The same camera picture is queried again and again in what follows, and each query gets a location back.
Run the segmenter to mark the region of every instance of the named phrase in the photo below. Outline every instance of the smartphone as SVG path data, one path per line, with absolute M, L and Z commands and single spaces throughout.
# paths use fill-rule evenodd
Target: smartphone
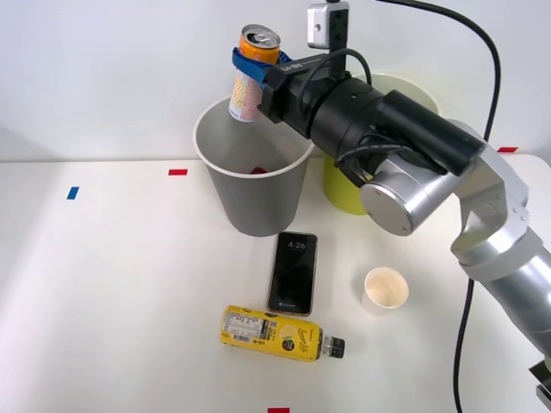
M 279 234 L 269 284 L 269 310 L 298 316 L 310 315 L 317 247 L 318 238 L 313 234 Z

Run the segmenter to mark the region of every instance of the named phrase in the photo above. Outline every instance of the can lid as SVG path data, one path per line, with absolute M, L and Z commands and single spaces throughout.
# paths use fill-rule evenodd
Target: can lid
M 275 49 L 282 43 L 276 32 L 260 24 L 245 26 L 241 34 L 247 43 L 260 49 Z
M 344 357 L 344 345 L 345 342 L 342 338 L 333 337 L 331 341 L 331 353 L 329 356 L 342 359 Z

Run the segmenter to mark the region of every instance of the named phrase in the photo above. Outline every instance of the large paper cup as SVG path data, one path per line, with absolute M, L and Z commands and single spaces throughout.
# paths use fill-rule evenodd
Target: large paper cup
M 314 145 L 263 116 L 252 123 L 233 119 L 229 101 L 216 102 L 200 116 L 195 149 L 232 225 L 253 237 L 275 235 L 293 222 Z

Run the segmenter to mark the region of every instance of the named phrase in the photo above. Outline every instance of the white paper cup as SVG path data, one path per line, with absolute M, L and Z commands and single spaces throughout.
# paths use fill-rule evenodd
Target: white paper cup
M 377 316 L 387 314 L 401 307 L 409 293 L 407 281 L 398 271 L 386 267 L 375 268 L 365 277 L 362 307 Z

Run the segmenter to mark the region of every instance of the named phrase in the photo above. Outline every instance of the bottle label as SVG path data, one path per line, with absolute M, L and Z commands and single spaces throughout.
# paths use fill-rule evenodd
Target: bottle label
M 230 305 L 222 319 L 220 341 L 289 359 L 315 361 L 320 333 L 314 323 Z

